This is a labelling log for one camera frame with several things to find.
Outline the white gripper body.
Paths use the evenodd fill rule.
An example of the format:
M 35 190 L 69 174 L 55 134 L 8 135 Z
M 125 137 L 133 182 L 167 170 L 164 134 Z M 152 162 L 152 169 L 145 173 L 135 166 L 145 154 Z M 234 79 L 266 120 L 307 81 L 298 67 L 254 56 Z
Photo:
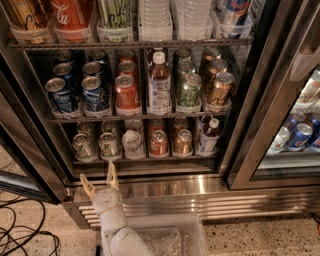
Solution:
M 111 187 L 96 190 L 92 197 L 92 205 L 98 215 L 123 213 L 121 194 L 117 189 Z

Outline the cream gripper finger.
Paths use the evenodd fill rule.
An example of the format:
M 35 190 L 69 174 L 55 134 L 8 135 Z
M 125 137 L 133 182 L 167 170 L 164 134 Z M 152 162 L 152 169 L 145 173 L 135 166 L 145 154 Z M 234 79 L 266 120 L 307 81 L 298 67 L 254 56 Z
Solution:
M 87 179 L 84 174 L 80 174 L 80 180 L 86 194 L 90 199 L 93 199 L 96 194 L 96 187 Z
M 119 181 L 116 173 L 116 168 L 112 161 L 108 162 L 108 173 L 107 173 L 106 183 L 111 188 L 119 190 Z

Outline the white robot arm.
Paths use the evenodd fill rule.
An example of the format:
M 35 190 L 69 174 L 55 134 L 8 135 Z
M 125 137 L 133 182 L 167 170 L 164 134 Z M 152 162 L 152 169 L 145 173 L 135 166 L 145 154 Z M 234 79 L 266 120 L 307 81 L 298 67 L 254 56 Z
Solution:
M 80 180 L 100 220 L 104 256 L 154 256 L 140 235 L 128 226 L 114 163 L 108 162 L 105 188 L 98 190 L 84 174 L 80 174 Z

